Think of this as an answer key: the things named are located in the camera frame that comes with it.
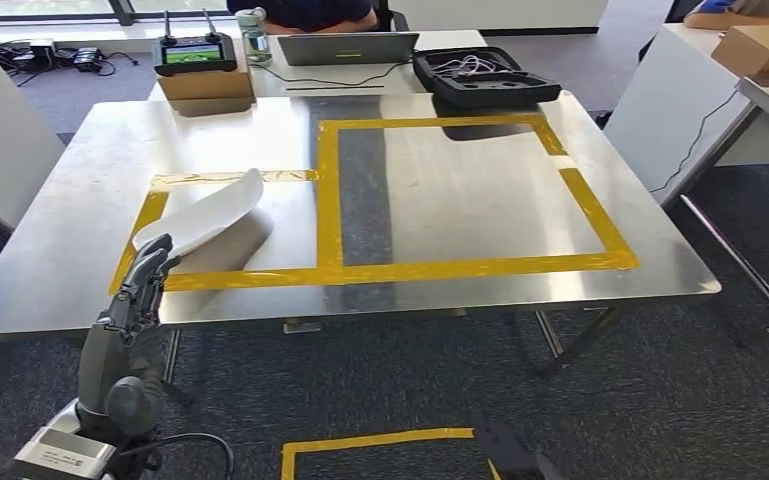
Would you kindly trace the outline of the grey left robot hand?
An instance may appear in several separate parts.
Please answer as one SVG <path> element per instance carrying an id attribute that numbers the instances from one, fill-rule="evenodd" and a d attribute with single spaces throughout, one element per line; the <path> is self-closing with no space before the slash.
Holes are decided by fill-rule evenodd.
<path id="1" fill-rule="evenodd" d="M 158 424 L 165 404 L 159 306 L 171 267 L 173 240 L 162 234 L 137 250 L 109 306 L 86 336 L 75 407 L 79 431 L 114 444 Z"/>

